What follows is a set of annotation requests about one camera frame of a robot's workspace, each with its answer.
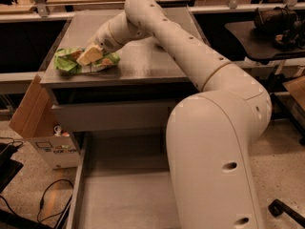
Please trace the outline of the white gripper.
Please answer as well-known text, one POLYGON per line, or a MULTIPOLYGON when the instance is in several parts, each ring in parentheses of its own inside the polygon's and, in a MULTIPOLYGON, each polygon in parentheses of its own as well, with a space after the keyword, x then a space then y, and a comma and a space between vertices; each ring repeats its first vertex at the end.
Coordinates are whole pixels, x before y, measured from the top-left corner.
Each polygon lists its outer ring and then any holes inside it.
POLYGON ((88 45, 76 62, 81 66, 87 66, 103 57, 104 52, 116 52, 118 43, 113 39, 109 24, 103 24, 95 34, 89 39, 88 45))

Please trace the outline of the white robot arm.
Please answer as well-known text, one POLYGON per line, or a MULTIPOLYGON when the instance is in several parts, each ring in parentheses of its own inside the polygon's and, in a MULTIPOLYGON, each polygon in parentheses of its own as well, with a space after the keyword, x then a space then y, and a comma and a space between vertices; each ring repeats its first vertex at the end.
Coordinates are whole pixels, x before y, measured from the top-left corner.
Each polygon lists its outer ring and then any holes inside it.
POLYGON ((126 0, 78 57, 82 66, 153 36, 197 88, 167 124, 167 154, 182 229, 264 229, 248 149, 266 130, 265 88, 171 21, 154 0, 126 0))

